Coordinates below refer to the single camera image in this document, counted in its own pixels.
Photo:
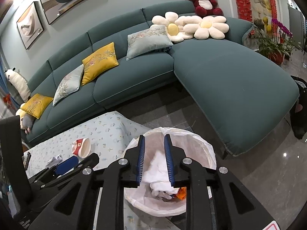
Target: yellow throw pillow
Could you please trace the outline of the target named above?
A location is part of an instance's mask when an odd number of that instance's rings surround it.
[[[21,109],[39,119],[52,100],[53,98],[51,97],[35,94],[21,107]]]
[[[84,65],[82,85],[85,85],[104,71],[118,66],[114,50],[114,42],[99,48],[96,52],[86,57],[82,62]]]

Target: teddy bear's foot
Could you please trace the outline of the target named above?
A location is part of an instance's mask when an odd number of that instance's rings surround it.
[[[207,10],[201,6],[195,8],[195,13],[200,17],[205,17],[207,15]]]
[[[213,13],[213,15],[215,15],[215,16],[222,16],[222,15],[223,15],[223,11],[222,11],[219,7],[214,8],[214,9],[212,10],[212,13]]]

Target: blue curtain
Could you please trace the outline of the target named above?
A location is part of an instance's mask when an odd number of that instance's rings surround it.
[[[9,90],[7,89],[7,78],[5,77],[4,68],[2,65],[2,59],[0,58],[0,87],[4,91],[4,93],[7,95],[9,94]],[[12,104],[16,107],[16,109],[20,108],[20,104],[16,102],[16,100],[10,96]]]

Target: tiled floor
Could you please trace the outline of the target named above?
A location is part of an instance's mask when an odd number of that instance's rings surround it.
[[[294,52],[292,61],[281,67],[291,75],[307,80],[307,54]],[[176,82],[142,97],[130,100],[115,110],[149,128],[177,127],[193,131],[213,145],[218,165],[228,167],[264,205],[285,230],[307,199],[307,145],[294,137],[283,119],[256,147],[238,157],[221,160],[222,143],[210,123],[186,90]]]

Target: light blue throw pillow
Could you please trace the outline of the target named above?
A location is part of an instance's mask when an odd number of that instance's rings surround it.
[[[173,43],[165,32],[165,26],[153,26],[149,29],[128,35],[128,52],[126,60],[172,45]]]
[[[62,79],[61,83],[56,89],[56,94],[54,95],[53,99],[53,106],[55,106],[61,99],[67,97],[69,94],[79,90],[83,71],[84,65],[82,64],[76,69],[72,70]]]

